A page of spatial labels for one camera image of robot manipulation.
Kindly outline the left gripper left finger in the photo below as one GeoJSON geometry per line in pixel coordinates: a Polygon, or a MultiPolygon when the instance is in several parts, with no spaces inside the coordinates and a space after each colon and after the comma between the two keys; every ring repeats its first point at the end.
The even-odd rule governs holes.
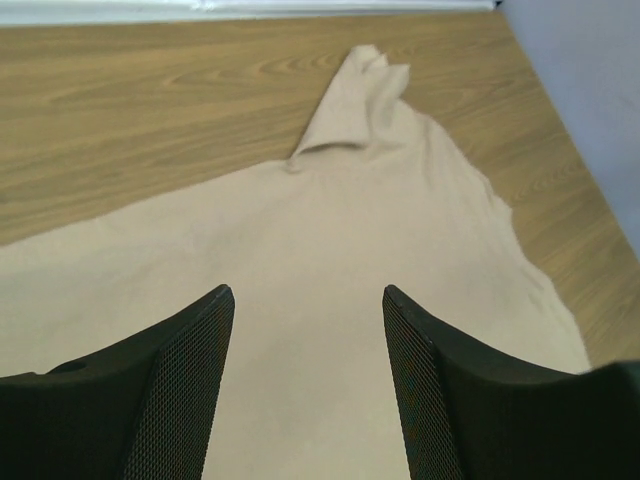
{"type": "Polygon", "coordinates": [[[2,378],[2,478],[201,478],[234,309],[220,285],[109,347],[2,378]]]}

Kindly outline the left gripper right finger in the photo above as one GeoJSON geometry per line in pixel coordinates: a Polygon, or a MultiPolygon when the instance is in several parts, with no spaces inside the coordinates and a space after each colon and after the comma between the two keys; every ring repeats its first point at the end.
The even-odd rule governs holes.
{"type": "Polygon", "coordinates": [[[384,329],[414,479],[635,479],[639,365],[569,374],[456,329],[395,286],[384,329]]]}

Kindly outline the beige t shirt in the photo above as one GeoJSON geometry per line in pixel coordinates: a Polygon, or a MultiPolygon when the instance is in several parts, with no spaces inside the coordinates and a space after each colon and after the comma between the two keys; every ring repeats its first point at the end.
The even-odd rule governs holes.
{"type": "Polygon", "coordinates": [[[354,48],[294,155],[1,250],[1,371],[43,371],[220,284],[236,314],[208,479],[405,479],[382,321],[395,285],[503,352],[580,373],[572,313],[405,65],[354,48]]]}

